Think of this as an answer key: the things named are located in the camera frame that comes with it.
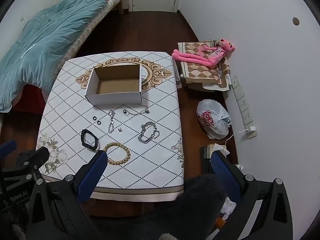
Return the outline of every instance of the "teal blanket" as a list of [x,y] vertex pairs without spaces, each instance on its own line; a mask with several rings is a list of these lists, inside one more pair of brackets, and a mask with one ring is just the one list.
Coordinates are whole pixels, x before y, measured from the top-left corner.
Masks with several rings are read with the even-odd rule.
[[10,111],[12,100],[26,84],[49,95],[57,64],[105,3],[63,0],[41,10],[26,24],[20,39],[0,61],[0,112]]

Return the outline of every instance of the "white tablecloth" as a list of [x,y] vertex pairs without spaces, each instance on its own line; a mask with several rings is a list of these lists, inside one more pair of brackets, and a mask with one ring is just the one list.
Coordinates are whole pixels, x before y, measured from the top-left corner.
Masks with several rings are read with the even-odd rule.
[[[143,66],[142,104],[150,113],[126,116],[123,109],[137,113],[138,105],[92,106],[84,97],[93,67],[126,62]],[[39,129],[37,148],[50,151],[40,168],[47,181],[75,174],[90,161],[94,152],[81,145],[80,133],[88,129],[99,138],[99,148],[120,142],[131,151],[126,164],[108,165],[92,197],[123,201],[168,201],[183,192],[183,150],[177,88],[180,76],[165,52],[130,51],[96,54],[67,61],[49,95]],[[109,110],[115,110],[115,130],[108,133]],[[93,116],[101,121],[94,121]],[[138,141],[141,125],[153,121],[160,136],[147,144]],[[149,128],[145,135],[152,133]],[[126,153],[119,147],[108,150],[108,158],[121,160]]]

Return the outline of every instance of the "dark brown floor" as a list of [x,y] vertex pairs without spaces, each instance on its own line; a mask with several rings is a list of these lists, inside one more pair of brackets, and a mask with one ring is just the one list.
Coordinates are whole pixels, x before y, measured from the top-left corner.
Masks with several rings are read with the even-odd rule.
[[[90,34],[77,57],[114,51],[164,51],[169,54],[177,49],[177,43],[197,41],[182,15],[168,12],[132,12],[119,15],[108,14]],[[210,143],[224,143],[224,140],[210,140],[201,128],[197,117],[198,103],[206,98],[214,99],[226,107],[222,93],[203,93],[182,88],[178,90],[182,140],[185,158],[185,179],[201,174],[199,149]],[[4,116],[0,144],[10,139],[18,143],[17,153],[34,149],[41,116],[27,113],[9,113]],[[228,141],[231,163],[237,163],[235,141]],[[15,154],[4,160],[4,166],[14,166]],[[132,216],[152,210],[153,203],[132,203],[116,201],[91,201],[86,205],[92,215]]]

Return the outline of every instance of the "white box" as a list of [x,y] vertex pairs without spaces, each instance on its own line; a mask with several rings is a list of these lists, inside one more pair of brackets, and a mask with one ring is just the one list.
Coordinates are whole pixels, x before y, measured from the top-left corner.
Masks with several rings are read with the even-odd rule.
[[141,104],[140,64],[93,68],[85,97],[94,106]]

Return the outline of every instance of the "blue gripper pad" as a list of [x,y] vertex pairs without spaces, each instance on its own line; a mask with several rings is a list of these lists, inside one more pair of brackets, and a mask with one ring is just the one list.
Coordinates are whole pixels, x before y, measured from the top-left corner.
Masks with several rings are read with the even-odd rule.
[[7,155],[12,153],[17,148],[15,140],[10,140],[0,145],[0,160],[4,159]]
[[212,153],[210,164],[213,172],[218,176],[230,200],[239,205],[241,202],[240,185],[216,152]]
[[84,176],[82,181],[79,183],[78,201],[80,204],[90,199],[91,194],[94,191],[96,185],[98,184],[107,165],[108,165],[107,153],[104,151],[101,151],[100,156],[97,158],[97,160],[91,166],[91,168],[89,169],[87,174]]

